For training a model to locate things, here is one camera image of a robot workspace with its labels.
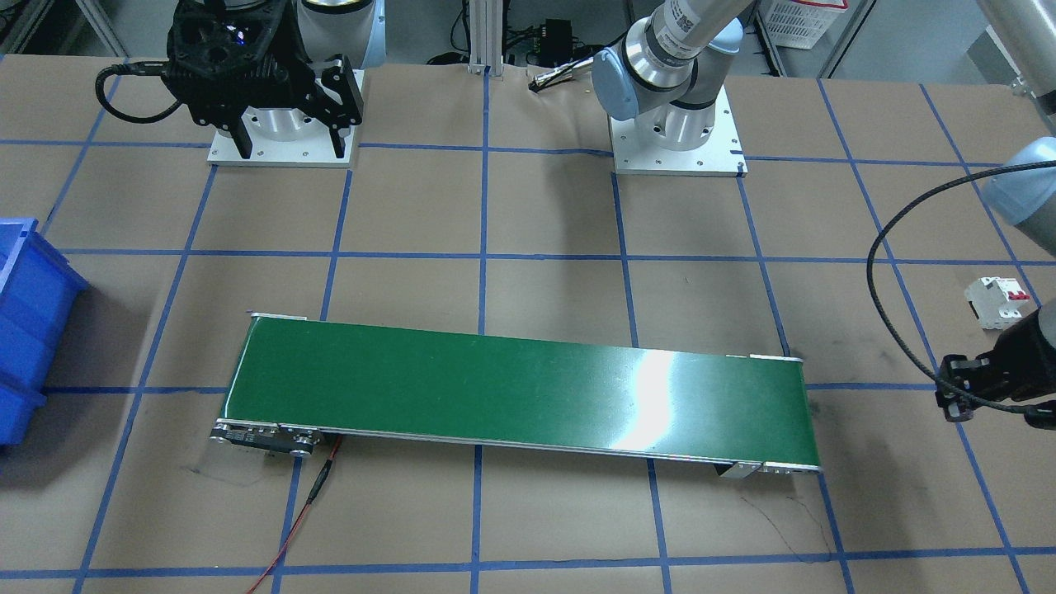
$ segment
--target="green surface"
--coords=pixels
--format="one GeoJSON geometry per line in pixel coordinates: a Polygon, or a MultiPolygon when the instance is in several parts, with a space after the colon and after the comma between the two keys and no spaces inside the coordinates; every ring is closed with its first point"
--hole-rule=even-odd
{"type": "Polygon", "coordinates": [[[802,364],[254,317],[222,419],[818,464],[802,364]]]}

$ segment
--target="blue crate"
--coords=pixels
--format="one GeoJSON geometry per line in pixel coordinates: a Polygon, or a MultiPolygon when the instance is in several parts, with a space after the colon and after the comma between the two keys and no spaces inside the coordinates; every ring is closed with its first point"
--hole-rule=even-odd
{"type": "Polygon", "coordinates": [[[0,219],[0,444],[22,439],[88,281],[36,233],[36,219],[0,219]]]}

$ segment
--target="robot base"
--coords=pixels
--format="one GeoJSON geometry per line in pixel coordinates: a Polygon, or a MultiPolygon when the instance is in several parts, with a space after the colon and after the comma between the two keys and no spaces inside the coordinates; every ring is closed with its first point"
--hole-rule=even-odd
{"type": "MultiPolygon", "coordinates": [[[[363,71],[354,71],[356,83],[363,89],[363,71]]],[[[347,168],[352,165],[352,156],[356,150],[359,126],[352,127],[352,133],[344,138],[344,156],[334,156],[334,146],[331,144],[329,131],[318,119],[313,119],[299,129],[297,140],[277,141],[253,134],[260,126],[252,120],[252,108],[242,115],[246,128],[253,140],[253,152],[249,159],[242,159],[234,141],[220,132],[212,138],[209,156],[210,165],[233,167],[334,167],[347,168]]]]}
{"type": "Polygon", "coordinates": [[[711,138],[694,150],[674,151],[643,142],[634,119],[609,118],[616,172],[637,175],[737,177],[748,172],[725,88],[715,98],[711,138]]]}

